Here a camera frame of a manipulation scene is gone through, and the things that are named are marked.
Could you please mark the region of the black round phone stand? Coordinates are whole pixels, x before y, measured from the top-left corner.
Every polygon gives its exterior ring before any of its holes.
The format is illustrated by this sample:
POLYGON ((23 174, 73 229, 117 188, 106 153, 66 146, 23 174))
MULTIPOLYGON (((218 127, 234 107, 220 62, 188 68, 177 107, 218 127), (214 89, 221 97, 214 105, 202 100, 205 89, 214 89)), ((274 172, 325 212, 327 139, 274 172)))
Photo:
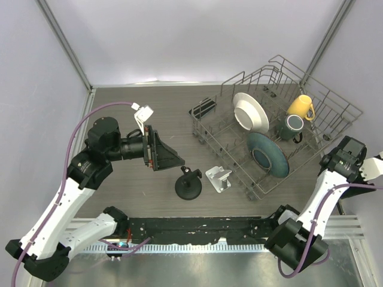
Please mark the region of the black round phone stand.
POLYGON ((202 192, 202 173, 199 169, 191 171, 189 167, 181 166, 183 175, 175 183, 175 192, 183 200, 194 200, 202 192))

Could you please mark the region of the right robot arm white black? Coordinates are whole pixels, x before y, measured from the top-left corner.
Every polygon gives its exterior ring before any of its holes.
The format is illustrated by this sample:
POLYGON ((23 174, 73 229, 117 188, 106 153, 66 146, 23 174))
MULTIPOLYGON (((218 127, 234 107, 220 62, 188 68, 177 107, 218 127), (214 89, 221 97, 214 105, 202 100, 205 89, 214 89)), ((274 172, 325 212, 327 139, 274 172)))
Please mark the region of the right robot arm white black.
POLYGON ((282 274, 292 278, 310 265, 320 265, 330 256, 323 240, 330 215, 342 197, 352 197, 378 189, 369 181, 382 176, 382 154, 367 158, 366 145, 345 136, 320 161, 315 189, 301 213, 281 206, 270 221, 271 234, 265 248, 274 254, 278 265, 292 270, 282 274))

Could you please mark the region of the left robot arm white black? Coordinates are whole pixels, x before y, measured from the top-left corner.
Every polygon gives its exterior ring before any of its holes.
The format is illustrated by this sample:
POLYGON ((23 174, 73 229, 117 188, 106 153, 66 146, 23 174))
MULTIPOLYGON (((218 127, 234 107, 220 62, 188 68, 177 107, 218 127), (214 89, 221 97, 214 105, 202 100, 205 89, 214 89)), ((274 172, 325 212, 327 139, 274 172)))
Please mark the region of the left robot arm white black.
POLYGON ((72 233, 65 231, 80 207, 113 172, 114 161, 141 158, 154 171, 185 163, 150 125, 123 138, 113 117, 97 119, 85 144, 71 160, 57 196, 39 221, 22 239, 10 240, 5 247, 29 274, 46 282, 59 277, 88 245, 106 236, 119 239, 127 233, 129 219, 114 206, 106 207, 96 219, 72 233))

